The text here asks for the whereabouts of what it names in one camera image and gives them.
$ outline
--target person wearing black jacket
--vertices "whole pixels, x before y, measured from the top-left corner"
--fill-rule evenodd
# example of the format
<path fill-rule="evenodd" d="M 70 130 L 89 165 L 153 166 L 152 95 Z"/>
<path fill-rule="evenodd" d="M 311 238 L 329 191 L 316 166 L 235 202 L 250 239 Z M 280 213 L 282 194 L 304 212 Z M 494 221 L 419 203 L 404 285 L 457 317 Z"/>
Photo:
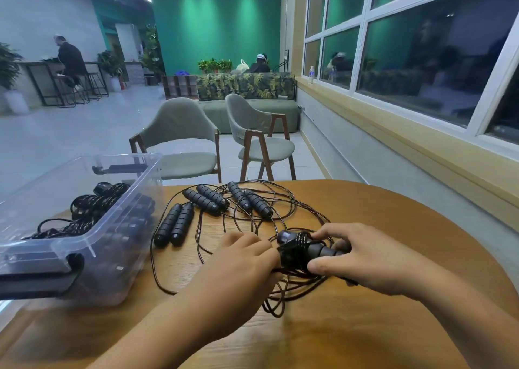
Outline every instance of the person wearing black jacket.
<path fill-rule="evenodd" d="M 65 66 L 65 69 L 61 72 L 62 75 L 66 76 L 63 82 L 71 88 L 74 88 L 75 91 L 82 90 L 79 76 L 87 75 L 88 72 L 81 51 L 72 44 L 69 44 L 63 36 L 55 36 L 54 40 L 60 47 L 58 59 Z"/>
<path fill-rule="evenodd" d="M 256 57 L 256 63 L 254 63 L 251 68 L 246 73 L 270 73 L 270 67 L 267 64 L 267 55 L 264 53 L 260 53 Z"/>

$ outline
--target plant pot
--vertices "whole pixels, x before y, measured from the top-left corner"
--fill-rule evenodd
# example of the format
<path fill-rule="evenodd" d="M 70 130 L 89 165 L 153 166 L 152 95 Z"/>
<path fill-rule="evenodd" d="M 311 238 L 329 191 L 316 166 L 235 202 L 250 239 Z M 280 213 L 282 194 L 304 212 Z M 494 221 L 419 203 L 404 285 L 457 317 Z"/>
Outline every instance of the plant pot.
<path fill-rule="evenodd" d="M 121 83 L 119 81 L 119 77 L 111 77 L 110 78 L 110 85 L 112 87 L 113 92 L 120 92 L 121 91 Z"/>
<path fill-rule="evenodd" d="M 23 98 L 23 95 L 17 90 L 8 90 L 4 93 L 10 110 L 17 115 L 29 114 L 29 106 Z"/>

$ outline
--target table top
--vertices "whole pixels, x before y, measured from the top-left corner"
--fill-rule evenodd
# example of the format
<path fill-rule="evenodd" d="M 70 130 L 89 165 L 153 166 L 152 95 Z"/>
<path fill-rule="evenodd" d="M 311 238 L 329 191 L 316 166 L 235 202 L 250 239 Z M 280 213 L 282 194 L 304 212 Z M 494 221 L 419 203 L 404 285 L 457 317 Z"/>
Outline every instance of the table top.
<path fill-rule="evenodd" d="M 519 300 L 503 269 L 474 238 L 432 209 L 356 182 L 289 181 L 282 185 L 333 222 L 361 222 L 381 229 L 462 276 L 519 318 Z M 166 186 L 165 195 L 169 198 L 184 187 Z M 319 227 L 315 217 L 303 209 L 297 209 L 286 222 L 289 227 Z M 158 277 L 167 288 L 181 289 L 201 266 L 195 250 L 195 228 L 193 222 L 179 250 L 156 252 Z M 267 223 L 260 228 L 262 238 L 273 234 Z M 205 215 L 201 243 L 215 248 L 222 235 L 221 217 Z M 0 366 L 85 367 L 165 299 L 155 286 L 147 261 L 120 306 L 22 310 L 0 334 L 0 353 L 5 352 Z M 347 287 L 336 278 L 288 302 L 281 319 L 260 309 L 243 327 L 206 346 L 183 367 L 467 368 L 422 304 L 364 287 Z"/>

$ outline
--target chair backrest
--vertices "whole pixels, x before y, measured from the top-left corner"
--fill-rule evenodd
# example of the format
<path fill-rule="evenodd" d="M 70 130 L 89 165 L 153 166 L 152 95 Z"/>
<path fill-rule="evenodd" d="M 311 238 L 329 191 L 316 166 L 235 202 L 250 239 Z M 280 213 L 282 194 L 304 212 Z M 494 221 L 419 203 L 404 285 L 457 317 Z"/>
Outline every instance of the chair backrest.
<path fill-rule="evenodd" d="M 217 127 L 194 100 L 178 97 L 162 104 L 153 121 L 139 133 L 144 146 L 183 138 L 215 141 Z"/>
<path fill-rule="evenodd" d="M 256 110 L 240 95 L 228 95 L 225 97 L 225 105 L 232 137 L 237 143 L 244 145 L 245 132 L 248 129 L 260 131 L 269 129 L 272 114 Z"/>

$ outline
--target clear plastic bin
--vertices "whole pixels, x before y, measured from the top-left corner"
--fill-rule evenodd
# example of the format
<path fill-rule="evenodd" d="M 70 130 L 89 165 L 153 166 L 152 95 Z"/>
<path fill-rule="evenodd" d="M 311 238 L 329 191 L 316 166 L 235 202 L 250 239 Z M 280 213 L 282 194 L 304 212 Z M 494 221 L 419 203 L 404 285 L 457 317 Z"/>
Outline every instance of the clear plastic bin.
<path fill-rule="evenodd" d="M 0 300 L 52 297 L 51 291 L 59 291 L 54 296 L 72 304 L 121 303 L 143 265 L 164 210 L 160 158 L 160 154 L 79 157 L 0 203 Z M 44 219 L 70 217 L 71 202 L 93 194 L 103 181 L 131 187 L 86 234 L 23 240 Z M 53 226 L 64 223 L 52 221 L 44 229 Z"/>

